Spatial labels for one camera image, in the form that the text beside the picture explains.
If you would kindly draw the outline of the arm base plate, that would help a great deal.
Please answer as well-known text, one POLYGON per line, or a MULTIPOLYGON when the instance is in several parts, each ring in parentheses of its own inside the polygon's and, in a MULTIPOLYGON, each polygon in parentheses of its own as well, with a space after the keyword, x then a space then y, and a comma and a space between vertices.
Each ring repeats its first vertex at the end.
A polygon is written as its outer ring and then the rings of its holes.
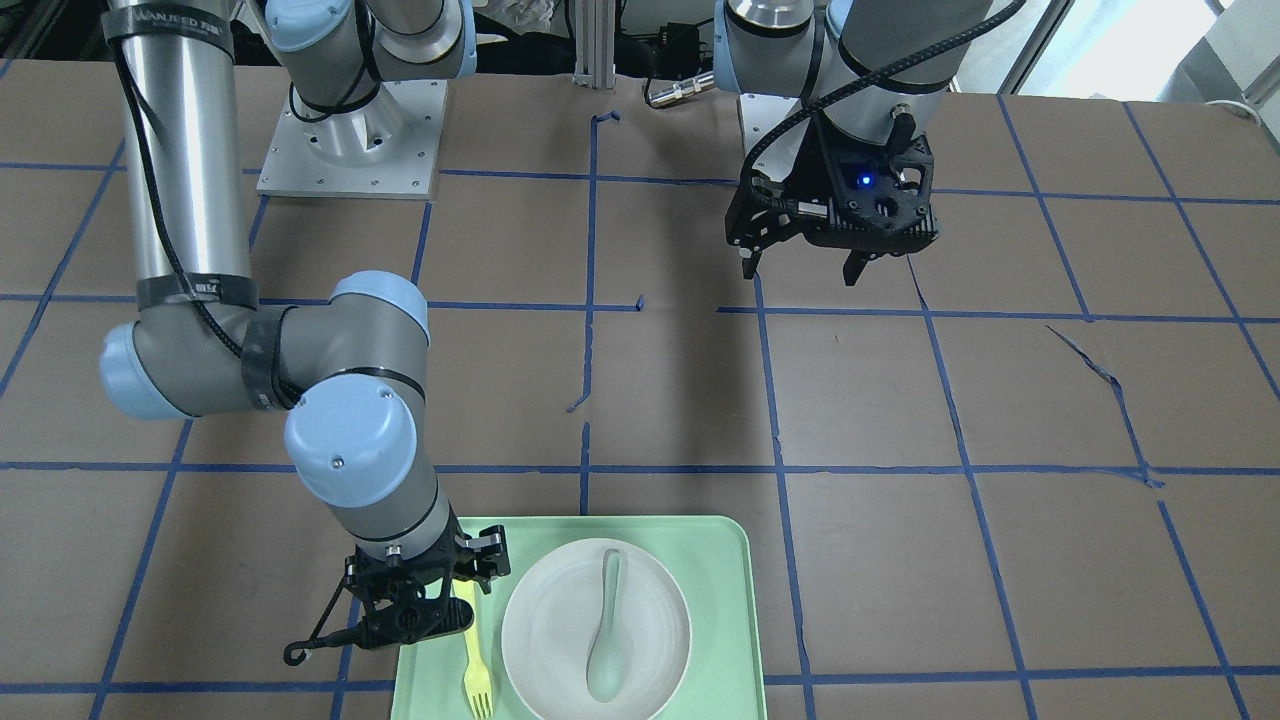
POLYGON ((257 191, 293 199, 429 200, 448 91, 444 79, 394 81, 370 104, 326 119, 291 92, 257 191))
MULTIPOLYGON (((787 117, 803 108, 797 97, 782 97, 764 94, 745 94, 739 99, 739 117, 742 128, 742 150, 750 152, 762 138, 787 117)), ((819 196, 827 195, 829 182, 824 163, 812 159, 808 169, 799 160, 803 141, 809 126, 822 118, 813 114, 788 129, 776 140, 753 164, 751 174, 764 176, 774 183, 787 184, 791 190, 815 190, 819 196)))

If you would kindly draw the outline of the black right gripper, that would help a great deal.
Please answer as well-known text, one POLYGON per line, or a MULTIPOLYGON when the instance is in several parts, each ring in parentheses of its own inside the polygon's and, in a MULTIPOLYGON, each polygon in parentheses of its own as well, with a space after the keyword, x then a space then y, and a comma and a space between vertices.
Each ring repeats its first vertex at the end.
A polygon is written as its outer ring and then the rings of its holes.
POLYGON ((375 559, 356 550, 346 560, 342 585, 360 601, 364 615, 340 632, 340 644, 376 650, 458 634, 470 625, 475 607, 454 596, 454 583, 472 582, 490 593, 492 583, 509 573, 503 525, 476 536, 447 527, 435 544, 412 559, 406 553, 375 559))

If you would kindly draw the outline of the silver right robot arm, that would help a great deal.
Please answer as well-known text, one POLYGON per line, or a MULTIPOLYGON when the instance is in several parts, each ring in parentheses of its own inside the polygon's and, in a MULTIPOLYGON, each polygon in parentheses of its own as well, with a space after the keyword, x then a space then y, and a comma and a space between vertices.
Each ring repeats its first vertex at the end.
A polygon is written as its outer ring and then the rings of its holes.
POLYGON ((393 644, 466 632, 472 588, 509 573, 506 530, 461 527, 425 445, 428 301, 358 272, 315 306, 262 307, 236 191, 236 1, 105 1, 125 109, 137 320, 111 329, 102 387, 140 419, 283 411, 300 479, 355 538, 337 585, 349 628, 284 648, 393 644))

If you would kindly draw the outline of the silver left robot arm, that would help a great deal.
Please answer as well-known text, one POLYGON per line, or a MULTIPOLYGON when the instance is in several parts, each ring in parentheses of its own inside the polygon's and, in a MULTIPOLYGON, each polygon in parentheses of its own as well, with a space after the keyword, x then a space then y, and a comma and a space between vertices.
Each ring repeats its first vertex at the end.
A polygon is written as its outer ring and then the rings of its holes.
POLYGON ((977 38, 1010 1, 718 1, 719 88, 788 97, 792 110, 745 152, 724 237, 753 279, 796 236, 844 250, 852 286, 881 258, 940 236, 927 124, 977 38))

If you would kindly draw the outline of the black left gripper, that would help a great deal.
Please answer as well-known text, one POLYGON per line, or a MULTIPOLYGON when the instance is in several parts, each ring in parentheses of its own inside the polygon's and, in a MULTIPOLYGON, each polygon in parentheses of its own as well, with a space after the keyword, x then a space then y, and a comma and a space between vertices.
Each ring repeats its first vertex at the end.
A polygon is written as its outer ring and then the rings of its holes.
POLYGON ((844 284, 854 287, 874 256, 919 252, 937 240, 933 178, 934 156, 915 117, 891 117, 887 141, 873 143, 815 115, 782 181, 755 172, 735 193, 726 241, 741 249, 745 281, 756 277, 765 249, 795 234, 819 247, 849 250, 844 284))

